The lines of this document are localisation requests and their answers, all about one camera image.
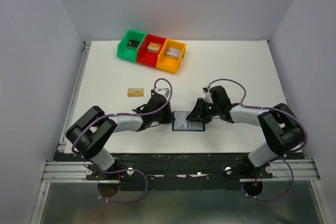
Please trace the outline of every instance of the wire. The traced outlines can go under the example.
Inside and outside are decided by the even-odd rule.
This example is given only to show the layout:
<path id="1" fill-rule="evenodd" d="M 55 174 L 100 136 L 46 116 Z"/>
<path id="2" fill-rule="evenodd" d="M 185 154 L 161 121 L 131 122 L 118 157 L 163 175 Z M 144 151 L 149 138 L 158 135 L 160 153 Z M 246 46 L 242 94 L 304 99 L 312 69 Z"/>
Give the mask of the wire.
<path id="1" fill-rule="evenodd" d="M 259 178 L 259 174 L 257 174 L 256 179 L 254 180 L 254 185 L 255 186 L 258 185 L 258 178 Z"/>
<path id="2" fill-rule="evenodd" d="M 123 170 L 114 170 L 112 172 L 107 172 L 105 170 L 102 170 L 98 167 L 98 169 L 102 172 L 102 173 L 105 173 L 105 174 L 116 174 L 116 173 L 123 173 L 123 172 L 131 172 L 131 171 L 134 171 L 136 173 L 140 173 L 142 175 L 142 177 L 145 179 L 145 190 L 143 192 L 143 194 L 138 197 L 137 199 L 133 199 L 133 200 L 118 200 L 118 199 L 111 199 L 111 198 L 104 198 L 101 193 L 100 193 L 100 188 L 97 187 L 97 193 L 99 194 L 99 198 L 102 198 L 104 200 L 107 200 L 107 201 L 110 201 L 110 202 L 115 202 L 115 203 L 133 203 L 133 202 L 137 202 L 139 201 L 140 199 L 142 199 L 148 192 L 148 180 L 147 180 L 147 177 L 146 175 L 140 171 L 140 170 L 136 170 L 136 169 L 123 169 Z"/>
<path id="3" fill-rule="evenodd" d="M 294 121 L 296 121 L 296 122 L 298 123 L 299 127 L 301 128 L 301 130 L 303 131 L 303 144 L 302 144 L 300 147 L 298 147 L 297 149 L 292 150 L 291 153 L 300 151 L 300 150 L 302 150 L 302 149 L 306 146 L 307 141 L 308 141 L 308 133 L 307 133 L 307 130 L 306 130 L 306 128 L 299 122 L 299 120 L 298 120 L 295 116 L 293 116 L 293 115 L 291 115 L 291 114 L 289 114 L 289 113 L 287 113 L 287 112 L 285 112 L 285 111 L 282 111 L 282 110 L 280 110 L 280 109 L 273 108 L 273 107 L 259 107 L 259 106 L 244 105 L 244 104 L 243 104 L 243 101 L 244 101 L 244 99 L 245 99 L 245 97 L 246 97 L 247 92 L 246 92 L 246 89 L 244 88 L 243 85 L 241 85 L 239 82 L 234 81 L 234 80 L 231 80 L 231 79 L 217 79 L 217 80 L 214 80 L 214 81 L 210 82 L 210 83 L 209 83 L 209 86 L 210 86 L 211 84 L 213 84 L 214 82 L 217 82 L 217 81 L 229 81 L 229 82 L 233 82 L 233 83 L 237 84 L 238 86 L 240 86 L 240 87 L 243 89 L 243 91 L 244 91 L 244 95 L 243 95 L 242 99 L 240 100 L 240 105 L 241 105 L 242 107 L 247 108 L 247 109 L 256 109 L 256 110 L 273 110 L 273 111 L 276 111 L 276 112 L 278 112 L 278 113 L 282 113 L 282 114 L 284 114 L 284 115 L 286 115 L 286 116 L 292 118 Z"/>
<path id="4" fill-rule="evenodd" d="M 78 141 L 84 136 L 84 134 L 91 128 L 93 127 L 97 122 L 99 122 L 100 120 L 104 119 L 104 118 L 110 118 L 110 117 L 113 117 L 113 116 L 118 116 L 118 115 L 130 115 L 130 116 L 144 116 L 144 115 L 152 115 L 152 114 L 155 114 L 156 112 L 159 112 L 160 110 L 162 110 L 164 107 L 167 106 L 167 104 L 170 102 L 171 98 L 172 98 L 172 95 L 173 95 L 173 87 L 171 85 L 171 83 L 167 80 L 167 79 L 164 79 L 164 78 L 158 78 L 155 82 L 154 82 L 154 88 L 156 88 L 156 84 L 158 81 L 165 81 L 168 83 L 169 85 L 169 88 L 170 88 L 170 95 L 167 99 L 167 101 L 165 102 L 164 105 L 162 105 L 160 108 L 158 108 L 157 110 L 154 110 L 152 112 L 148 112 L 148 113 L 141 113 L 141 114 L 131 114 L 131 113 L 117 113 L 117 114 L 107 114 L 107 115 L 103 115 L 97 119 L 95 119 L 92 123 L 90 123 L 83 131 L 82 133 L 79 134 L 79 136 L 77 137 L 77 139 L 74 141 L 74 143 L 72 144 L 72 148 L 71 148 L 71 151 L 73 153 L 76 153 L 76 154 L 79 154 L 79 152 L 77 152 L 75 150 L 75 147 L 78 143 Z"/>
<path id="5" fill-rule="evenodd" d="M 85 162 L 83 163 L 83 166 L 84 166 L 86 169 L 91 170 L 91 169 L 89 168 L 89 166 L 85 166 Z"/>
<path id="6" fill-rule="evenodd" d="M 288 166 L 288 168 L 289 168 L 289 170 L 290 170 L 290 175 L 291 175 L 291 177 L 292 177 L 292 181 L 291 181 L 291 184 L 290 184 L 290 187 L 289 187 L 289 189 L 287 190 L 287 192 L 285 192 L 283 195 L 281 195 L 281 196 L 278 196 L 278 197 L 275 197 L 275 198 L 261 198 L 261 197 L 255 197 L 255 196 L 251 196 L 250 194 L 248 194 L 246 191 L 245 191 L 245 185 L 244 185 L 244 183 L 242 183 L 242 191 L 243 191 L 243 193 L 245 194 L 245 196 L 246 197 L 248 197 L 248 198 L 251 198 L 251 199 L 255 199 L 255 200 L 261 200 L 261 201 L 273 201 L 273 200 L 278 200 L 278 199 L 282 199 L 282 198 L 284 198 L 284 197 L 286 197 L 287 195 L 289 195 L 289 193 L 293 190 L 293 188 L 294 188 L 294 183 L 295 183 L 295 181 L 294 181 L 294 173 L 293 173 L 293 170 L 292 170 L 292 168 L 290 167 L 290 165 L 289 165 L 289 163 L 286 161 L 286 160 L 284 160 L 282 157 L 280 157 L 280 159 L 282 160 L 282 161 L 284 161 L 284 163 Z"/>

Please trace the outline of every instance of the screw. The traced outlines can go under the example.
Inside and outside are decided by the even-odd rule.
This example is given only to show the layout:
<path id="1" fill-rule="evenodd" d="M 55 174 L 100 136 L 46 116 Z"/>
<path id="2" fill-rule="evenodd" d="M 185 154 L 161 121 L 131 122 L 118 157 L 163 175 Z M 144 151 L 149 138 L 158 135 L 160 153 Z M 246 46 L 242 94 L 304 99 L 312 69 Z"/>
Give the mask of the screw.
<path id="1" fill-rule="evenodd" d="M 269 174 L 271 174 L 271 173 L 273 172 L 273 169 L 272 169 L 272 167 L 270 167 L 270 166 L 266 166 L 265 170 L 266 170 L 266 172 L 269 173 Z"/>
<path id="2" fill-rule="evenodd" d="M 232 173 L 232 169 L 229 166 L 225 167 L 224 171 L 227 175 L 230 175 Z"/>
<path id="3" fill-rule="evenodd" d="M 91 171 L 90 169 L 87 169 L 87 170 L 85 171 L 86 175 L 91 175 L 92 172 L 93 172 L 93 171 Z"/>
<path id="4" fill-rule="evenodd" d="M 130 176 L 132 176 L 133 173 L 134 173 L 134 171 L 133 171 L 132 169 L 133 169 L 133 168 L 130 167 L 130 168 L 128 168 L 128 171 L 127 171 L 127 174 L 130 175 Z"/>

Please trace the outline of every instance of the white arm segment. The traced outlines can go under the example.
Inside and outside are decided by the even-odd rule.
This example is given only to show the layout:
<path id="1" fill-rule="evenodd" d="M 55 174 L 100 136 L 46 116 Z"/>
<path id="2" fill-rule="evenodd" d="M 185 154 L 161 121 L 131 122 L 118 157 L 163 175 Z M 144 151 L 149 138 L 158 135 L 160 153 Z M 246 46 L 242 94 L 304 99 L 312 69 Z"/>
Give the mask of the white arm segment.
<path id="1" fill-rule="evenodd" d="M 114 120 L 117 124 L 113 133 L 121 131 L 137 131 L 143 124 L 143 120 L 140 116 L 117 115 L 110 119 Z"/>
<path id="2" fill-rule="evenodd" d="M 140 116 L 117 115 L 110 119 L 114 120 L 117 124 L 113 133 L 121 131 L 137 131 L 143 123 Z M 91 161 L 98 165 L 102 170 L 108 170 L 114 164 L 114 158 L 105 148 L 101 149 Z"/>
<path id="3" fill-rule="evenodd" d="M 248 154 L 248 159 L 254 167 L 260 167 L 276 157 L 278 155 L 271 151 L 266 142 Z"/>
<path id="4" fill-rule="evenodd" d="M 247 123 L 255 126 L 260 126 L 258 115 L 268 110 L 255 110 L 243 108 L 241 105 L 234 106 L 230 110 L 230 116 L 234 123 Z"/>

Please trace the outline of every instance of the wooden block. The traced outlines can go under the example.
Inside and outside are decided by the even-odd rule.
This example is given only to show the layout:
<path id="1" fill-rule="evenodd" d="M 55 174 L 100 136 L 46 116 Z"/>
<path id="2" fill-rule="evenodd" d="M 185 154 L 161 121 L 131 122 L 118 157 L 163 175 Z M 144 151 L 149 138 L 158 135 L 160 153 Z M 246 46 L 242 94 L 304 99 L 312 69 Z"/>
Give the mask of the wooden block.
<path id="1" fill-rule="evenodd" d="M 176 60 L 179 59 L 180 54 L 181 54 L 181 50 L 178 50 L 178 49 L 173 48 L 173 47 L 170 47 L 167 50 L 167 57 L 170 57 L 170 58 L 173 58 L 173 59 L 176 59 Z"/>
<path id="2" fill-rule="evenodd" d="M 143 88 L 128 89 L 127 97 L 143 97 Z"/>
<path id="3" fill-rule="evenodd" d="M 153 43 L 153 42 L 150 42 L 147 46 L 147 51 L 149 52 L 154 52 L 154 53 L 158 53 L 159 50 L 160 50 L 160 47 L 161 45 L 160 44 L 157 44 L 157 43 Z"/>

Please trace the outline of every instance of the metal frame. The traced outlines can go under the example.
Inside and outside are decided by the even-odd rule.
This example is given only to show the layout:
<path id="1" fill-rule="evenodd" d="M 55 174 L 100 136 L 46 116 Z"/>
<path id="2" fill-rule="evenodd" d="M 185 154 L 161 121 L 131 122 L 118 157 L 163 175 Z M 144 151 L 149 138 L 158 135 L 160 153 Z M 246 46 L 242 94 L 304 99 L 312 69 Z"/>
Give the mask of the metal frame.
<path id="1" fill-rule="evenodd" d="M 90 47 L 91 47 L 91 42 L 84 41 L 84 49 L 83 49 L 83 54 L 82 54 L 82 58 L 81 58 L 80 65 L 79 65 L 79 70 L 78 70 L 77 77 L 76 77 L 75 86 L 74 86 L 74 89 L 71 95 L 71 100 L 70 100 L 66 120 L 65 120 L 63 129 L 62 129 L 60 140 L 59 140 L 59 145 L 57 147 L 58 152 L 64 152 L 64 149 L 65 149 L 65 143 L 66 143 L 64 139 L 65 131 L 68 128 L 68 125 L 72 120 L 73 111 L 75 110 L 75 104 L 76 104 L 78 93 L 79 93 L 78 91 L 79 91 L 80 83 L 84 75 L 84 69 L 85 69 L 85 65 L 86 65 L 86 62 L 89 56 Z M 43 216 L 44 208 L 47 202 L 49 189 L 50 189 L 50 183 L 41 183 L 40 190 L 39 190 L 37 200 L 35 203 L 33 215 L 30 220 L 30 224 L 37 224 L 42 221 L 42 216 Z"/>
<path id="2" fill-rule="evenodd" d="M 77 73 L 75 86 L 74 86 L 74 89 L 73 89 L 73 92 L 72 92 L 72 95 L 71 95 L 71 100 L 70 100 L 66 120 L 65 120 L 65 123 L 64 123 L 63 129 L 62 129 L 62 133 L 61 133 L 61 136 L 60 136 L 60 140 L 59 140 L 60 143 L 66 141 L 65 140 L 65 132 L 66 132 L 67 128 L 69 128 L 69 124 L 71 123 L 71 120 L 72 120 L 72 117 L 73 117 L 73 112 L 75 110 L 75 105 L 76 105 L 78 94 L 79 94 L 79 88 L 80 88 L 80 84 L 81 84 L 82 79 L 83 79 L 85 65 L 86 65 L 86 62 L 88 60 L 88 56 L 89 56 L 89 52 L 90 52 L 90 47 L 91 47 L 91 42 L 90 41 L 84 42 L 82 59 L 80 61 L 79 70 L 78 70 L 78 73 Z"/>
<path id="3" fill-rule="evenodd" d="M 38 192 L 37 200 L 35 203 L 33 216 L 31 217 L 30 224 L 41 223 L 44 207 L 47 202 L 50 183 L 41 183 L 40 190 Z"/>
<path id="4" fill-rule="evenodd" d="M 320 175 L 317 171 L 315 162 L 312 159 L 292 159 L 287 160 L 292 167 L 296 181 L 299 180 L 319 180 Z M 118 180 L 86 180 L 85 165 L 90 162 L 47 162 L 42 183 L 108 183 L 117 184 Z M 282 161 L 274 161 L 270 164 L 272 168 L 273 178 L 266 178 L 260 180 L 265 182 L 279 182 L 291 180 L 290 171 L 285 163 Z M 158 177 L 163 175 L 148 175 L 149 177 Z M 240 182 L 253 182 L 254 179 L 240 179 Z"/>
<path id="5" fill-rule="evenodd" d="M 59 145 L 57 148 L 58 152 L 64 152 L 66 140 L 65 131 L 71 123 L 73 112 L 75 110 L 75 105 L 77 97 L 79 94 L 79 88 L 83 78 L 85 65 L 88 59 L 91 42 L 84 42 L 84 49 L 82 54 L 82 59 L 80 62 L 80 67 L 76 77 L 76 83 L 72 92 L 69 108 L 67 111 L 66 120 L 61 132 Z M 321 213 L 323 222 L 326 224 L 332 223 L 332 217 L 326 203 L 326 199 L 321 188 L 320 176 L 317 171 L 316 165 L 313 160 L 302 160 L 293 159 L 289 160 L 289 163 L 293 169 L 295 180 L 310 180 L 313 188 L 313 192 L 318 203 L 319 211 Z M 288 167 L 282 161 L 275 161 L 271 163 L 273 178 L 262 179 L 263 181 L 286 181 L 291 180 L 290 172 Z M 36 200 L 34 212 L 31 224 L 40 223 L 42 221 L 43 212 L 45 209 L 45 204 L 47 202 L 47 197 L 50 189 L 50 183 L 118 183 L 117 180 L 86 180 L 86 171 L 84 167 L 84 162 L 47 162 L 45 171 L 43 173 L 40 190 Z M 251 179 L 241 179 L 241 182 L 250 182 Z"/>

